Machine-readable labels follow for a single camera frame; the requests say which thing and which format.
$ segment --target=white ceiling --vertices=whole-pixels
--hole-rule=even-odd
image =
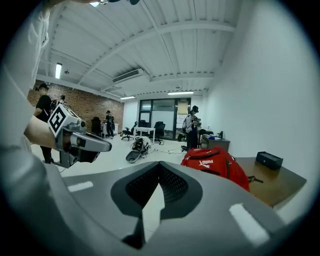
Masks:
[[[178,90],[201,94],[221,66],[241,4],[241,0],[140,0],[137,5],[121,0],[96,8],[72,1],[60,4],[50,16],[50,44],[41,57],[38,79],[111,98]],[[54,78],[56,63],[63,65],[59,81]],[[113,84],[113,78],[136,69],[143,69],[150,82]]]

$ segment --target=backpack on floor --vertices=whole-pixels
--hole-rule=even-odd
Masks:
[[[185,155],[181,165],[224,177],[250,192],[249,178],[244,170],[234,157],[220,146],[213,149],[191,149]]]

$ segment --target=white sleeve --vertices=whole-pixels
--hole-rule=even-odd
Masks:
[[[36,82],[41,53],[48,43],[49,17],[42,4],[26,19],[6,49],[0,64],[0,145],[19,146],[34,113],[28,102]]]

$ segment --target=wooden desk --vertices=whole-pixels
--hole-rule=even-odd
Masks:
[[[263,183],[252,182],[250,191],[256,198],[271,207],[296,193],[307,181],[284,167],[279,170],[270,170],[256,162],[255,157],[238,157],[235,160],[247,176],[254,175],[257,179],[263,181]]]

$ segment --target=white floor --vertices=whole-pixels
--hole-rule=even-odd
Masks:
[[[102,152],[99,157],[93,163],[75,163],[69,169],[58,167],[59,171],[62,172],[63,177],[86,175],[110,172],[126,167],[130,167],[133,164],[126,161],[127,154],[131,151],[131,145],[133,140],[128,139],[121,140],[122,137],[115,136],[114,139],[110,139],[112,143],[112,150],[110,152]],[[153,161],[166,161],[175,164],[180,164],[184,158],[186,152],[181,153],[181,146],[185,143],[165,140],[164,145],[159,145],[158,142],[151,146],[149,154],[145,159],[141,159],[138,164],[153,162]],[[41,160],[44,159],[40,146],[31,145],[32,152]],[[55,161],[59,160],[58,151],[52,150],[52,157]],[[164,196],[160,185],[154,191],[151,199],[144,207],[143,224],[144,233],[146,240],[153,235],[153,232],[157,229],[160,224],[160,210],[165,207]]]

